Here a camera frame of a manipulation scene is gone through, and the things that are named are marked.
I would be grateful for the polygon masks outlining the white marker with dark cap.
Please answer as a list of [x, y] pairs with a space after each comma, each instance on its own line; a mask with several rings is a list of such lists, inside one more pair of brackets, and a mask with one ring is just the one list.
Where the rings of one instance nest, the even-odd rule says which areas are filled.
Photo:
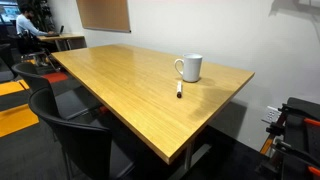
[[177, 97], [178, 98], [182, 97], [182, 83], [181, 83], [181, 81], [178, 81], [178, 83], [177, 83]]

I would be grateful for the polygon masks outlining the wooden table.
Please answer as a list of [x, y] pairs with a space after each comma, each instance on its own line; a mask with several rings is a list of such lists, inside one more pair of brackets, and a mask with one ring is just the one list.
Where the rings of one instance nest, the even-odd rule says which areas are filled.
[[178, 97], [176, 55], [114, 44], [54, 58], [168, 164], [254, 76], [204, 62], [200, 80], [183, 83]]

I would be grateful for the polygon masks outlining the white ceramic mug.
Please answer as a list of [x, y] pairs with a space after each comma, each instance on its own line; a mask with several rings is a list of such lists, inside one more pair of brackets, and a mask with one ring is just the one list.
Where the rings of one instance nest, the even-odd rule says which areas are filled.
[[200, 70], [203, 56], [195, 53], [187, 53], [182, 59], [176, 59], [174, 67], [185, 82], [197, 82], [200, 79]]

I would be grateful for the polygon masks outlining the far black chair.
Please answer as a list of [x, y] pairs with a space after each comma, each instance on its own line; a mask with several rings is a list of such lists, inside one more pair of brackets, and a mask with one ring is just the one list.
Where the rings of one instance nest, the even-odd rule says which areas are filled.
[[[32, 63], [18, 63], [12, 70], [22, 77], [32, 92], [48, 88], [54, 92], [48, 79], [40, 76]], [[71, 120], [98, 109], [102, 104], [83, 86], [78, 86], [54, 96], [61, 117]]]

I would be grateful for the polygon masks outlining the black chair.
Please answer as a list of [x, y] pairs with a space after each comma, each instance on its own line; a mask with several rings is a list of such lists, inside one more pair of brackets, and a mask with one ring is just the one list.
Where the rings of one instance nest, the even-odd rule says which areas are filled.
[[[54, 92], [48, 79], [40, 76], [32, 63], [18, 63], [12, 70], [22, 77], [32, 92], [48, 88]], [[71, 120], [98, 109], [102, 104], [83, 86], [78, 86], [54, 96], [61, 117]]]
[[108, 128], [63, 120], [48, 88], [33, 92], [29, 107], [57, 137], [65, 162], [71, 160], [92, 180], [124, 180], [134, 169], [134, 161], [116, 145]]

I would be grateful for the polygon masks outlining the cork pin board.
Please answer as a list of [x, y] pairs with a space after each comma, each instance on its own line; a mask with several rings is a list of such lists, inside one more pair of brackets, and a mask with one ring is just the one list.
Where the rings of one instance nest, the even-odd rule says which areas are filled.
[[76, 0], [85, 29], [130, 32], [127, 0]]

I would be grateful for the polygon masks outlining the near black chair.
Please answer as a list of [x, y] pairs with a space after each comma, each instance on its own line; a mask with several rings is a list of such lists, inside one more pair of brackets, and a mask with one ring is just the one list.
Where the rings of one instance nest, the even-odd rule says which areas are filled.
[[108, 128], [63, 120], [48, 88], [33, 92], [29, 107], [57, 137], [65, 162], [71, 160], [92, 180], [124, 180], [134, 169], [134, 161], [116, 145]]

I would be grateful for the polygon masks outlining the small wooden desk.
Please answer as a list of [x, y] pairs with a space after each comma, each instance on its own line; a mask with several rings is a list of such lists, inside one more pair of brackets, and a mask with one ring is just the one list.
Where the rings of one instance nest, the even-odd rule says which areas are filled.
[[83, 38], [83, 35], [78, 35], [78, 34], [48, 34], [45, 36], [38, 36], [38, 39], [42, 42], [49, 42], [49, 41], [54, 41], [58, 50], [61, 51], [61, 47], [59, 45], [59, 41], [63, 41], [66, 49], [71, 50], [71, 45], [70, 45], [70, 40], [71, 39], [80, 39]]

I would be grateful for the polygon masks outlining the black robot mounting stand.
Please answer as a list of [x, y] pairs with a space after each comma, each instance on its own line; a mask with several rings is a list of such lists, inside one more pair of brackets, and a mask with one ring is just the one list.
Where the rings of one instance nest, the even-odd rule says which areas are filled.
[[320, 180], [320, 105], [290, 97], [266, 128], [257, 172], [272, 180]]

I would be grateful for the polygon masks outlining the seated person in blue shirt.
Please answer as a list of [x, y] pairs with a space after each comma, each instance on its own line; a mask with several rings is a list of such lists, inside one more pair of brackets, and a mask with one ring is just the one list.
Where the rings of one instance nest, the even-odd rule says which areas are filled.
[[20, 15], [16, 18], [16, 32], [22, 34], [24, 31], [28, 31], [33, 36], [44, 36], [53, 34], [53, 31], [43, 32], [37, 29], [33, 23], [32, 18], [34, 17], [34, 10], [29, 4], [22, 4], [19, 6]]

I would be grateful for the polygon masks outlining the white wall power outlet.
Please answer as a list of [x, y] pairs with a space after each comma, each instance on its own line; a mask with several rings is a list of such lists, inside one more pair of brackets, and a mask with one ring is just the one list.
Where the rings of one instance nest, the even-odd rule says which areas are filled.
[[281, 115], [281, 112], [277, 108], [267, 106], [261, 120], [263, 122], [271, 124], [272, 122], [276, 122], [280, 117], [280, 115]]

